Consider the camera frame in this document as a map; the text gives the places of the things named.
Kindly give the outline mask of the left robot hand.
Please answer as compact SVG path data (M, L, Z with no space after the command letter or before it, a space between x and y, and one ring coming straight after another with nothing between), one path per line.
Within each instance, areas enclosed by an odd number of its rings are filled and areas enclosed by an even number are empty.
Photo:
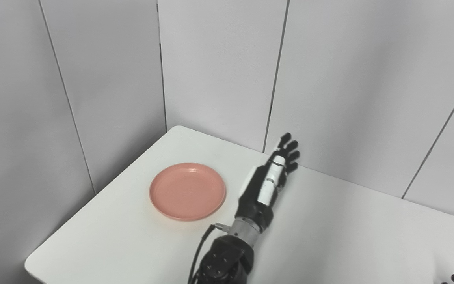
M259 233L269 228L274 218L273 206L285 187L288 176L299 167L298 141L290 133L280 137L267 161L256 167L243 194L238 199L236 219L254 225Z

